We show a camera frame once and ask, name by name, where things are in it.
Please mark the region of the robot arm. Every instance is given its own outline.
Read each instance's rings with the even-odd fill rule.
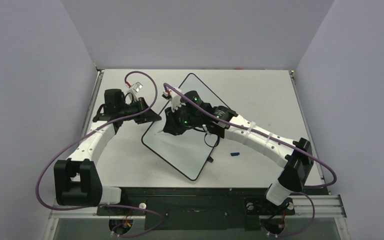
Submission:
[[[106,90],[105,104],[99,107],[89,133],[113,119],[136,114],[148,108],[144,98],[137,98],[134,93],[130,104],[126,103],[125,98],[120,89]],[[148,110],[127,120],[144,124],[159,121],[161,117]],[[85,139],[66,160],[58,160],[55,163],[55,193],[59,205],[91,207],[99,204],[117,204],[121,201],[122,190],[119,187],[103,186],[95,164],[122,124],[122,121],[117,121],[105,126]]]
[[[196,105],[212,114],[217,119],[227,121],[231,124],[244,126],[248,130],[230,126],[221,121],[216,121],[200,112],[184,99],[172,100],[172,106],[165,109],[166,122],[163,132],[172,135],[181,135],[193,128],[203,128],[208,134],[215,134],[221,138],[233,140],[244,144],[259,153],[273,160],[279,167],[283,168],[278,179],[268,188],[265,197],[276,206],[284,203],[291,192],[301,192],[313,166],[313,160],[302,153],[295,151],[285,145],[278,144],[274,138],[280,139],[290,145],[311,153],[310,142],[304,138],[295,141],[273,134],[255,125],[225,106],[211,106],[210,103],[202,101],[196,91],[189,91],[184,94]],[[177,98],[177,94],[163,94],[163,97],[170,99]],[[252,132],[252,129],[267,134],[264,137]]]

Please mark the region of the black border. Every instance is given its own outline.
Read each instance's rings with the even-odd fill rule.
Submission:
[[[210,91],[210,92],[212,92],[212,94],[214,94],[226,107],[228,107],[228,108],[230,108],[223,100],[221,100],[220,99],[220,97],[219,96],[217,96],[217,94],[215,94],[214,92],[213,92],[213,90],[211,90],[211,88],[209,88],[195,73],[193,73],[193,72],[191,72],[191,73],[189,73],[185,78],[184,78],[184,80],[180,83],[180,85],[179,85],[179,88],[180,87],[182,87],[182,85],[183,85],[183,83],[186,81],[186,79],[188,79],[188,77],[190,76],[190,75],[194,75],[202,84],[204,84],[204,86],[206,86],[206,88]],[[158,115],[160,115],[163,111],[164,111],[164,109],[166,109],[166,107],[167,107],[167,105],[169,104],[169,102],[170,101],[167,101],[167,103],[164,105],[164,107],[162,108],[162,110],[158,113]],[[145,131],[145,133],[142,135],[142,137],[140,138],[140,141],[142,142],[142,144],[145,146],[145,147],[147,147],[149,150],[151,150],[154,154],[156,154],[158,157],[160,157],[162,160],[164,160],[166,163],[168,163],[170,166],[172,166],[174,169],[176,169],[179,173],[181,173],[183,176],[185,176],[187,179],[189,179],[189,180],[191,180],[191,181],[196,181],[197,179],[198,179],[198,177],[200,176],[200,174],[201,174],[201,172],[203,171],[203,169],[204,169],[204,166],[207,164],[207,161],[205,161],[204,162],[204,165],[202,165],[202,168],[201,168],[201,170],[199,171],[199,173],[198,173],[198,175],[196,176],[196,178],[195,179],[191,179],[191,178],[189,178],[188,176],[186,176],[182,171],[180,171],[179,169],[177,169],[175,166],[173,166],[173,165],[171,165],[167,160],[165,160],[162,156],[160,156],[158,153],[156,153],[154,150],[152,150],[149,146],[147,146],[145,143],[144,143],[144,136],[145,136],[145,134],[147,134],[147,132],[148,132],[148,130],[152,127],[152,125],[154,124],[154,122],[152,122],[151,123],[151,125],[149,125],[149,127],[148,127],[148,129]],[[211,156],[211,154],[213,153],[213,151],[214,151],[214,148],[215,147],[213,147],[212,149],[211,149],[211,151],[209,152],[209,155],[207,156],[207,158],[209,157],[209,156]]]

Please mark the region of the gray wall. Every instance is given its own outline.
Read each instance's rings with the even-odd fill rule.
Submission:
[[[384,239],[384,1],[336,0],[296,69],[353,239]]]
[[[99,68],[294,69],[333,0],[61,0]]]
[[[59,0],[0,0],[0,240],[41,239],[45,163],[80,135],[96,70]],[[42,184],[55,198],[52,171]]]

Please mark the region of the white table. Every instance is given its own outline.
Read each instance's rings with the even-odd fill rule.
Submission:
[[[104,91],[121,89],[126,92],[124,77],[132,69],[106,69],[94,104],[93,115],[104,103]],[[159,113],[167,100],[161,97],[163,83],[174,87],[189,73],[196,74],[230,108],[249,121],[280,136],[308,139],[303,116],[293,83],[286,70],[142,70],[158,86],[153,110]],[[150,104],[154,88],[141,74],[132,74],[128,81],[141,82],[139,96]],[[114,187],[160,188],[268,188],[282,169],[264,155],[238,142],[222,139],[196,181],[190,181],[141,143],[150,123],[137,125],[126,121],[108,143],[97,170],[103,185]],[[239,156],[230,156],[240,152]],[[316,165],[306,185],[323,183]]]

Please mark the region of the wall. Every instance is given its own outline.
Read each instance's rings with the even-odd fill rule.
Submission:
[[[294,69],[334,0],[61,1],[101,69]]]
[[[59,0],[0,0],[0,240],[43,237],[36,180],[80,135],[96,74]],[[41,186],[52,203],[52,171]]]
[[[384,239],[384,1],[336,0],[296,69],[353,239]]]

